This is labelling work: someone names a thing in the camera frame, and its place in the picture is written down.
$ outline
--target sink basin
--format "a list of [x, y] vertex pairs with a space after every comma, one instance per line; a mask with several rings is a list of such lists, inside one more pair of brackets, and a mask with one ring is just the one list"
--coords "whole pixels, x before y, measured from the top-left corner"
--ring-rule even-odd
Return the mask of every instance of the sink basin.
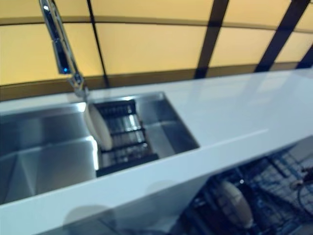
[[[96, 100], [134, 100], [157, 159], [198, 148], [163, 93]], [[97, 176], [97, 144], [85, 126], [85, 103], [1, 114], [0, 204], [63, 188]]]

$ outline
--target dishwasher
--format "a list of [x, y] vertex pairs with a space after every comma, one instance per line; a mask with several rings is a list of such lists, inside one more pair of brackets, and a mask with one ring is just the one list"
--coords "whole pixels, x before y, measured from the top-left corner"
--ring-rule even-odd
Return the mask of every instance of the dishwasher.
[[180, 217], [186, 233], [313, 235], [313, 151], [295, 147], [211, 176]]

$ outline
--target backsplash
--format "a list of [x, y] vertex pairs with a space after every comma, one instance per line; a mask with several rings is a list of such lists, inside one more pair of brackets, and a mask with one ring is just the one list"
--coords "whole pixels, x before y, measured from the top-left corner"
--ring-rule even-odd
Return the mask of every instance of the backsplash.
[[[55, 0], [91, 89], [313, 65], [309, 0]], [[0, 99], [71, 92], [39, 3], [0, 2]]]

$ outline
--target yellow glass panel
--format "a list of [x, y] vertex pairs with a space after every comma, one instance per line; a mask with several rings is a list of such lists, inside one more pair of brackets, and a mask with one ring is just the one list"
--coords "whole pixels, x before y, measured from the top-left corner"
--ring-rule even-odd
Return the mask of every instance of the yellow glass panel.
[[[65, 21], [89, 21], [85, 0], [56, 0]], [[39, 0], [0, 0], [0, 24], [44, 22]]]
[[307, 6], [295, 29], [313, 31], [313, 4]]
[[208, 21], [213, 0], [91, 0], [96, 20], [108, 17]]
[[275, 31], [222, 27], [210, 67], [258, 64]]
[[275, 62], [300, 61], [313, 43], [313, 34], [293, 32]]
[[205, 26], [97, 23], [108, 74], [197, 67]]
[[290, 0], [230, 0], [223, 25], [277, 28]]
[[[103, 73], [92, 26], [65, 24], [77, 64], [84, 76]], [[46, 25], [0, 26], [0, 85], [66, 78], [58, 74]]]

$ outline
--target chrome faucet handle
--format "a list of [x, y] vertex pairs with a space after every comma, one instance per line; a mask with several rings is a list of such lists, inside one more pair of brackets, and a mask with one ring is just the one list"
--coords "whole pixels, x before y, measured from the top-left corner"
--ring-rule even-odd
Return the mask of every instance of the chrome faucet handle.
[[72, 75], [67, 79], [68, 82], [74, 88], [75, 94], [86, 101], [89, 91], [82, 74], [78, 71], [58, 8], [54, 0], [39, 0], [39, 4], [52, 39], [59, 73]]

